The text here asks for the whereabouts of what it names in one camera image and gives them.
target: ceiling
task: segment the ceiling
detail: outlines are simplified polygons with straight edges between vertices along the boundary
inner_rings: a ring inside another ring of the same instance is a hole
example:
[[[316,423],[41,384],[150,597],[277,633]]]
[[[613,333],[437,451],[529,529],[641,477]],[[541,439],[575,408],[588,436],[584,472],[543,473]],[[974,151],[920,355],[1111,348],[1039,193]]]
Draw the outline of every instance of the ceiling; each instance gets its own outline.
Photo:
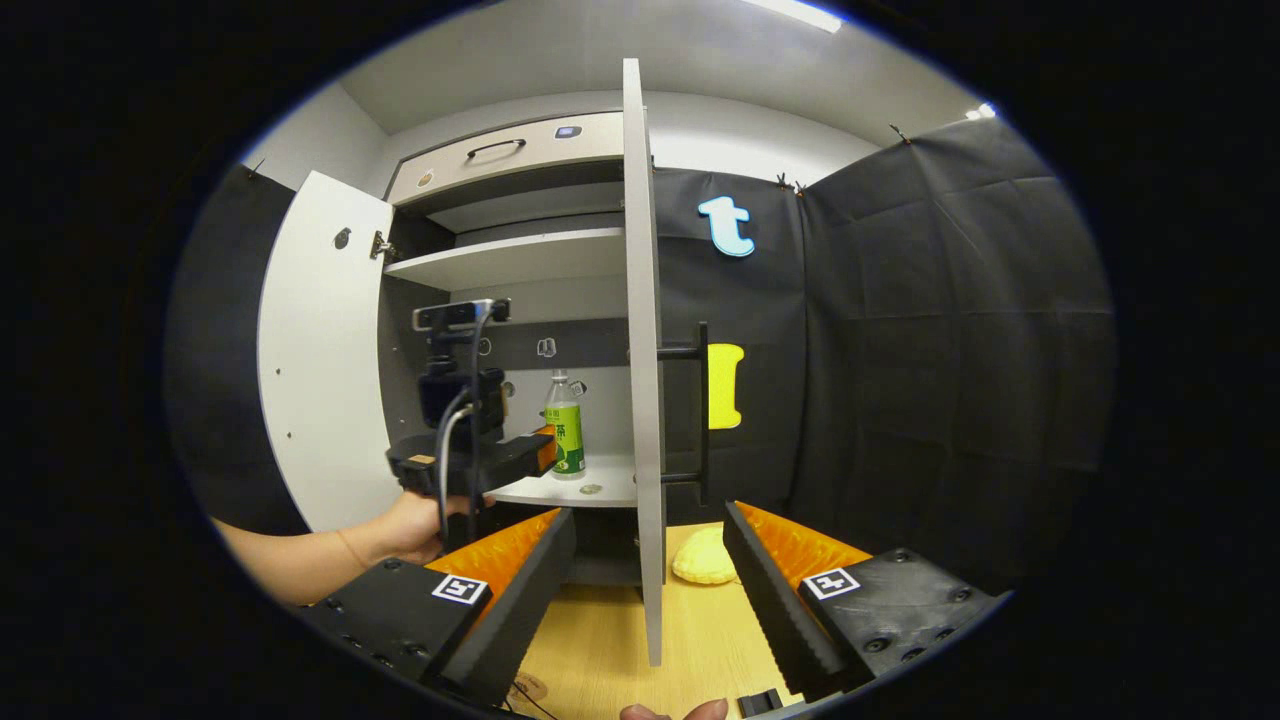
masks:
[[[741,0],[504,0],[371,58],[342,86],[388,133],[504,100],[622,87],[727,97],[879,146],[964,119],[979,100],[869,31],[827,33]]]

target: open cabinet door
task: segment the open cabinet door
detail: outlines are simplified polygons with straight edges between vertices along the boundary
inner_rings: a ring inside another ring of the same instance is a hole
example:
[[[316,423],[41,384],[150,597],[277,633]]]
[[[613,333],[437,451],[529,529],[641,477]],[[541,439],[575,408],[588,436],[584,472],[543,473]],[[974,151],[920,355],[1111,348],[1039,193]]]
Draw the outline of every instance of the open cabinet door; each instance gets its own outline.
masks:
[[[257,380],[271,451],[312,532],[387,510],[378,292],[392,206],[312,172],[271,247],[257,319]]]
[[[649,128],[640,96],[640,63],[622,60],[622,170],[626,204],[627,334],[631,352],[631,428],[636,454],[636,511],[649,665],[662,664],[662,585],[666,516],[662,492],[662,388],[658,384],[657,222]]]

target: plastic bottle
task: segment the plastic bottle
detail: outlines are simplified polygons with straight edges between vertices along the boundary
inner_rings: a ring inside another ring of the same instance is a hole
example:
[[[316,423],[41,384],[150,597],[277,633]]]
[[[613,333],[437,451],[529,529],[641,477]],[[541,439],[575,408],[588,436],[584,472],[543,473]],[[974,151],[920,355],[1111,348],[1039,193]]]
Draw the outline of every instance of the plastic bottle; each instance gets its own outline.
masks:
[[[552,370],[552,389],[547,393],[547,424],[556,425],[556,465],[552,475],[577,480],[586,475],[582,447],[582,409],[568,389],[568,373]]]

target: cabinet shelf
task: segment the cabinet shelf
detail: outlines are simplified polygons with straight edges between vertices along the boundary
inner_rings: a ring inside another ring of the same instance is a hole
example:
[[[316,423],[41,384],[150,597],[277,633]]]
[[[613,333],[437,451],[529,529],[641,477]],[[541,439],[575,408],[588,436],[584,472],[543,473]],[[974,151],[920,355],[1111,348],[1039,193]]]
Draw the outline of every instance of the cabinet shelf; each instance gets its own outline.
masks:
[[[556,505],[563,507],[635,507],[635,457],[630,455],[588,455],[586,474],[577,480],[559,480],[552,473],[540,478],[525,478],[489,491],[488,497],[502,502],[525,505]],[[600,486],[594,495],[584,495],[581,488]]]
[[[622,228],[544,233],[471,245],[388,265],[388,275],[458,291],[626,274]]]

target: drawer handle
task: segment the drawer handle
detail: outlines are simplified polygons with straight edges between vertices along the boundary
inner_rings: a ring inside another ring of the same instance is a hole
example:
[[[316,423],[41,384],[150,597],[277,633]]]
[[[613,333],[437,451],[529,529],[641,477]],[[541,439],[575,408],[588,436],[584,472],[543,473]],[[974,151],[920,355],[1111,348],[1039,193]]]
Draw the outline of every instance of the drawer handle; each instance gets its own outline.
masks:
[[[475,158],[476,152],[479,152],[481,150],[488,150],[490,147],[498,147],[499,145],[509,145],[512,142],[515,142],[520,147],[525,146],[525,138],[522,138],[522,137],[517,137],[516,140],[503,140],[502,142],[494,142],[493,145],[485,145],[484,147],[476,147],[475,150],[467,152],[467,159],[470,160],[471,158]]]

